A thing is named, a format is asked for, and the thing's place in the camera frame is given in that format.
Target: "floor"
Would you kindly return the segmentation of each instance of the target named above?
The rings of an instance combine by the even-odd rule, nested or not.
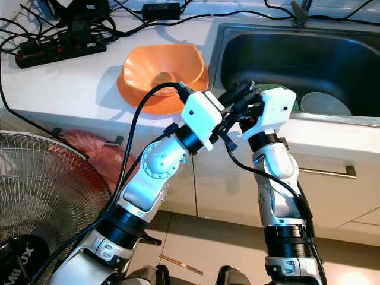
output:
[[[164,264],[171,276],[195,284],[215,284],[218,270],[231,265],[245,273],[252,285],[270,282],[264,268],[262,229],[159,211],[147,230],[161,246],[138,244],[129,272],[144,265]],[[318,239],[328,284],[377,285],[380,247]],[[199,275],[163,260],[166,255],[204,272]]]

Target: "kitchen sink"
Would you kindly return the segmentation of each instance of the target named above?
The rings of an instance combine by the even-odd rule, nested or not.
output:
[[[210,63],[216,96],[245,78],[297,94],[338,98],[353,116],[296,112],[291,118],[380,126],[380,34],[222,24]]]

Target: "charger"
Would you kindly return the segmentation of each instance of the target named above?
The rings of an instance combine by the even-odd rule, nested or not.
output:
[[[142,19],[150,20],[179,20],[181,15],[180,3],[144,4],[141,10]]]

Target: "kitchen counter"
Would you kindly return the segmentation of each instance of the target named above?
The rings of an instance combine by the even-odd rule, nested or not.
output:
[[[129,30],[139,23],[120,12],[114,17],[118,29]],[[249,23],[290,26],[291,20],[272,21],[255,16],[235,18],[200,18],[171,27],[149,27],[131,37],[119,39],[107,46],[107,52],[27,69],[19,69],[13,58],[3,56],[2,83],[8,104],[15,110],[63,129],[102,129],[121,132],[126,136],[134,108],[123,101],[116,88],[116,77],[127,55],[137,46],[166,43],[193,43],[201,51],[205,63],[210,63],[217,29],[221,23]],[[309,27],[366,30],[380,32],[380,27],[354,23],[308,22]],[[142,113],[137,132],[148,139],[180,115],[156,116]],[[347,151],[357,160],[379,161],[380,128],[290,119],[280,130],[297,153],[329,155],[343,159]]]

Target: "pink bag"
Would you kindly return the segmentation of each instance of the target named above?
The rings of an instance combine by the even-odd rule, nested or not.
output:
[[[105,145],[106,140],[102,137],[78,129],[64,133],[63,138],[90,157],[88,161],[103,176],[113,193],[118,181],[124,151],[119,147]],[[134,161],[135,159],[129,156],[127,170],[131,168]]]

